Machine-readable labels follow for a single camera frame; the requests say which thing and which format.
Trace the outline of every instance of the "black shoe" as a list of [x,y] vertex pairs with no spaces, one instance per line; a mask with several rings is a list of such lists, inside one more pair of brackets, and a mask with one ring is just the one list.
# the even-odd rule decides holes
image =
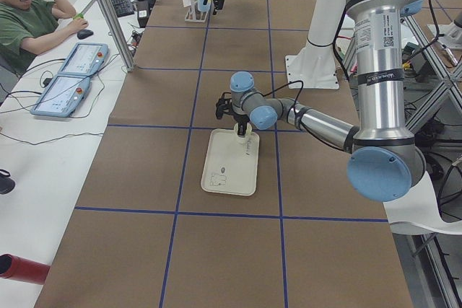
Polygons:
[[16,185],[10,176],[8,171],[0,169],[0,195],[9,193]]

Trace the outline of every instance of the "hand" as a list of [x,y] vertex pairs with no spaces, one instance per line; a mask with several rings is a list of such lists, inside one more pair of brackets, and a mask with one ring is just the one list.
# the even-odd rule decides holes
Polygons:
[[75,34],[79,30],[85,29],[86,27],[88,27],[88,21],[80,17],[73,19],[72,22],[67,25],[67,28],[71,34]]

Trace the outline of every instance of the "red cylinder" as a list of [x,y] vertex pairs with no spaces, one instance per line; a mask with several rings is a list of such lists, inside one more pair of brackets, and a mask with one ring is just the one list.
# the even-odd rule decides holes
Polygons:
[[43,285],[49,270],[48,265],[19,256],[10,254],[0,256],[0,278]]

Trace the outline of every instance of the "keyboard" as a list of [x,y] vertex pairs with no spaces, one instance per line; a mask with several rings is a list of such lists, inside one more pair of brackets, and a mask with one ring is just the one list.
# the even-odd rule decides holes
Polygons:
[[114,6],[117,17],[128,16],[135,13],[130,0],[110,0],[110,2]]

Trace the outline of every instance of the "green t-shirt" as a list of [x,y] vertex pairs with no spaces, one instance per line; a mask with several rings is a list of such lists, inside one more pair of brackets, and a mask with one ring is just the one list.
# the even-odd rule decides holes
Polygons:
[[21,10],[0,3],[0,55],[18,74],[23,74],[36,57],[20,47],[22,39],[38,38],[58,27],[58,21],[51,14],[54,4],[32,0],[28,10]]

